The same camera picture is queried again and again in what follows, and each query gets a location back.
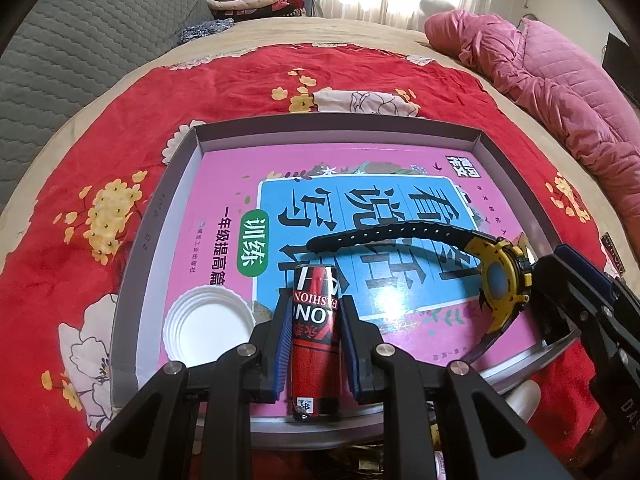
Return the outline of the yellow black wrist watch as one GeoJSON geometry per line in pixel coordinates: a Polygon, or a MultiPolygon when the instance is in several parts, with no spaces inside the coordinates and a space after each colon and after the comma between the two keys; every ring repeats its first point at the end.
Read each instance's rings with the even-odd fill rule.
{"type": "Polygon", "coordinates": [[[316,236],[306,243],[316,255],[350,252],[362,262],[388,264],[385,276],[367,279],[371,318],[393,312],[430,312],[478,299],[490,324],[463,353],[474,363],[495,344],[529,302],[533,263],[503,237],[437,221],[411,220],[360,226],[316,236]]]}

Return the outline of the white oval case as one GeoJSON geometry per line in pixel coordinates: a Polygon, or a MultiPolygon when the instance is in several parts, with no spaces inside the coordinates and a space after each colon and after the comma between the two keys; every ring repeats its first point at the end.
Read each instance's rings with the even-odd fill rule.
{"type": "Polygon", "coordinates": [[[529,379],[512,389],[504,400],[520,419],[529,422],[540,404],[541,390],[534,380],[529,379]]]}

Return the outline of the white plastic jar lid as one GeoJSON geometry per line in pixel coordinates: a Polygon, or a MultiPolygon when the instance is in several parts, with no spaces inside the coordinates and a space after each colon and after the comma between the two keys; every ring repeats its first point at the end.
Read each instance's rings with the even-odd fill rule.
{"type": "Polygon", "coordinates": [[[163,325],[168,359],[187,367],[214,362],[245,344],[256,325],[248,304],[231,289],[202,285],[184,292],[171,305],[163,325]]]}

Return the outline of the red lighter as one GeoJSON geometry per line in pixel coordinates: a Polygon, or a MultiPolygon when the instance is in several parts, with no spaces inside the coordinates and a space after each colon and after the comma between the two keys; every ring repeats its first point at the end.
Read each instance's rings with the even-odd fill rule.
{"type": "Polygon", "coordinates": [[[342,323],[337,294],[333,266],[307,264],[295,270],[288,394],[299,422],[340,414],[342,323]]]}

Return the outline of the pink and blue book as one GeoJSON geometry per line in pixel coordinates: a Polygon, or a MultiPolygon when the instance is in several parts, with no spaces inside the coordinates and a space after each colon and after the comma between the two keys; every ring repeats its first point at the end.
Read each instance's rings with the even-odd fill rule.
{"type": "Polygon", "coordinates": [[[198,153],[177,197],[186,204],[168,274],[172,303],[202,285],[231,289],[256,321],[303,264],[333,266],[360,318],[415,358],[445,364],[480,341],[490,324],[477,298],[430,312],[371,318],[367,279],[388,264],[350,252],[314,255],[313,237],[402,220],[435,220],[515,240],[526,220],[499,179],[468,151],[390,144],[310,144],[198,153]]]}

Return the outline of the grey shallow cardboard box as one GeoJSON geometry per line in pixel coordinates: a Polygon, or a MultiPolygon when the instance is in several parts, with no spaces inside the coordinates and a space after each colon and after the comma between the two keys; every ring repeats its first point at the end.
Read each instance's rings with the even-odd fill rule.
{"type": "Polygon", "coordinates": [[[168,361],[212,362],[266,322],[302,266],[330,266],[360,318],[416,358],[472,359],[501,393],[574,341],[530,312],[500,336],[506,268],[442,242],[442,226],[524,243],[558,231],[516,160],[475,128],[329,114],[195,126],[132,246],[111,340],[121,410],[168,361]]]}

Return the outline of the red floral blanket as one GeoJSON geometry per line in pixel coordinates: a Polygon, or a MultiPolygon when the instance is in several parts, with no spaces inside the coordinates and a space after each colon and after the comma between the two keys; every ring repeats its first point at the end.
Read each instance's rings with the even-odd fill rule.
{"type": "Polygon", "coordinates": [[[107,384],[106,356],[73,366],[62,350],[78,339],[88,307],[119,288],[170,139],[197,122],[308,113],[311,99],[299,88],[383,91],[424,118],[485,131],[514,159],[562,240],[604,266],[584,194],[462,70],[354,44],[280,44],[154,68],[53,171],[1,273],[1,430],[32,477],[62,478],[110,417],[89,396],[107,384]]]}

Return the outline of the pink quilted comforter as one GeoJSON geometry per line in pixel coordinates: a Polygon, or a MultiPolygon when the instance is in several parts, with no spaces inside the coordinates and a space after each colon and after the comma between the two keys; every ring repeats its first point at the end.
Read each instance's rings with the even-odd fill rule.
{"type": "Polygon", "coordinates": [[[489,79],[541,122],[598,181],[639,246],[639,119],[582,48],[541,21],[440,12],[424,24],[431,47],[489,79]]]}

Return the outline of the black television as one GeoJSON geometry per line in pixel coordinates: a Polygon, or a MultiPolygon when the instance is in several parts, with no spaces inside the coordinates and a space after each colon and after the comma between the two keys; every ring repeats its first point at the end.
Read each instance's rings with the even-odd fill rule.
{"type": "Polygon", "coordinates": [[[640,99],[640,67],[626,42],[608,34],[604,48],[602,67],[608,73],[620,91],[639,107],[640,99]]]}

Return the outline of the beige bed sheet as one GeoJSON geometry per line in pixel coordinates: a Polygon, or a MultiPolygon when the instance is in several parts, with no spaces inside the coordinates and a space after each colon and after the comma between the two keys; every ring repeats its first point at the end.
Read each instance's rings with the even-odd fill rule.
{"type": "MultiPolygon", "coordinates": [[[[356,44],[359,47],[381,49],[399,54],[414,54],[434,58],[442,66],[465,70],[456,60],[436,52],[428,44],[422,32],[410,32],[390,26],[347,20],[324,20],[323,18],[267,18],[239,24],[222,34],[199,39],[182,47],[176,47],[159,58],[142,65],[123,76],[111,89],[104,92],[75,114],[37,155],[1,214],[1,258],[17,248],[26,234],[32,213],[38,202],[38,194],[55,168],[72,146],[104,110],[137,80],[157,67],[191,62],[207,55],[230,55],[255,47],[274,44],[356,44]]],[[[503,96],[483,76],[475,78],[495,100],[500,110],[510,121],[521,128],[560,170],[564,178],[575,185],[577,192],[586,200],[586,206],[594,214],[601,234],[611,234],[620,251],[626,268],[625,280],[635,292],[639,290],[639,265],[623,232],[623,226],[612,205],[592,177],[579,166],[576,160],[556,142],[550,133],[535,120],[503,96]]]]}

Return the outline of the blue patterned cloth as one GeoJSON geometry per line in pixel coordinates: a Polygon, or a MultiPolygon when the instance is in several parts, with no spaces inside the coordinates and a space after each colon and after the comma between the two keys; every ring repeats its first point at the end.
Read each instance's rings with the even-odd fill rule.
{"type": "Polygon", "coordinates": [[[224,18],[223,20],[210,20],[201,22],[200,24],[191,25],[179,32],[178,45],[187,44],[193,40],[214,36],[225,32],[234,26],[232,18],[224,18]]]}

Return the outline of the grey quilted sofa back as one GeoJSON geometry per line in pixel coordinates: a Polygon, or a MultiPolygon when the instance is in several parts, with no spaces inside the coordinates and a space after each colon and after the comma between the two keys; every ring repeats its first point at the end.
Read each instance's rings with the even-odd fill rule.
{"type": "Polygon", "coordinates": [[[39,0],[1,55],[1,200],[78,110],[177,47],[206,0],[39,0]]]}

